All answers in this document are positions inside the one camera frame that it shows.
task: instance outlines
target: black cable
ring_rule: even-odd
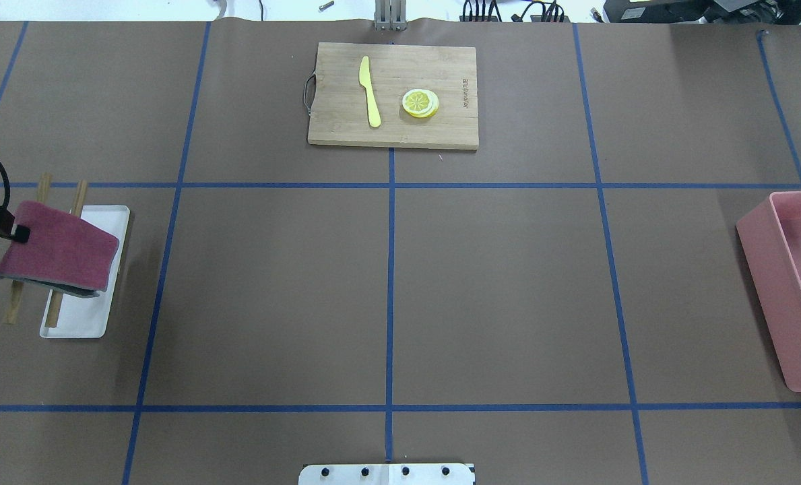
[[[499,21],[502,21],[502,13],[499,13],[499,4],[496,3],[496,0],[490,0],[490,10],[487,11],[487,22],[490,21],[490,18],[493,17],[493,9],[496,9],[496,18]]]
[[[523,13],[511,16],[511,19],[514,22],[522,22],[523,18],[526,18],[526,12],[532,8],[533,5],[536,3],[541,4],[541,22],[564,22],[565,21],[565,9],[561,7],[561,5],[556,4],[556,2],[539,2],[538,0],[532,0],[529,5],[526,5],[526,8],[523,10]]]
[[[543,3],[543,2],[534,2],[534,1],[533,1],[533,2],[532,2],[532,3],[530,3],[529,5],[526,5],[526,8],[525,8],[525,9],[523,9],[523,13],[521,13],[521,14],[520,14],[520,20],[517,20],[517,21],[515,21],[515,22],[522,22],[522,21],[523,21],[523,18],[525,18],[525,17],[526,17],[526,12],[528,12],[528,11],[529,11],[529,9],[531,9],[533,5],[541,5],[541,15],[544,15],[545,13],[547,13],[547,3]]]
[[[2,185],[5,188],[5,197],[2,201],[1,211],[7,211],[8,203],[11,200],[11,182],[8,179],[8,172],[6,172],[4,166],[2,166],[2,162],[0,162],[0,174],[2,174]]]

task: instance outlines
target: cutting board handle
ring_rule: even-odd
[[[309,91],[308,88],[311,86],[311,79],[317,79],[317,70],[314,69],[313,73],[305,79],[305,94],[301,96],[301,101],[304,102],[305,108],[307,108],[307,116],[311,115],[311,111],[313,108],[313,100],[311,99],[311,103],[307,104],[307,92]],[[314,98],[317,97],[317,83],[313,83],[313,96]]]

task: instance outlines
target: metal bracket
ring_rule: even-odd
[[[298,485],[475,485],[471,463],[308,465]]]
[[[406,0],[376,0],[376,30],[406,30]]]

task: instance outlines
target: white mounting plate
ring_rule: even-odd
[[[100,292],[94,298],[77,298],[62,295],[62,308],[59,311],[59,322],[55,328],[44,326],[46,312],[50,309],[50,296],[46,298],[44,316],[40,320],[40,331],[43,338],[99,338],[107,331],[107,319],[113,304],[113,290],[122,261],[122,249],[125,233],[128,232],[130,209],[126,205],[87,205],[80,216],[83,221],[113,234],[119,240],[119,249],[110,264],[110,279],[107,280],[107,291]]]
[[[298,474],[298,485],[474,485],[474,470],[465,463],[308,465]]]

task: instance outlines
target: wooden cutting board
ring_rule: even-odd
[[[363,56],[370,57],[373,94],[382,125],[367,123]],[[348,147],[478,149],[478,66],[474,47],[320,42],[317,87],[307,141]],[[400,104],[410,89],[439,96],[439,110],[415,119]]]

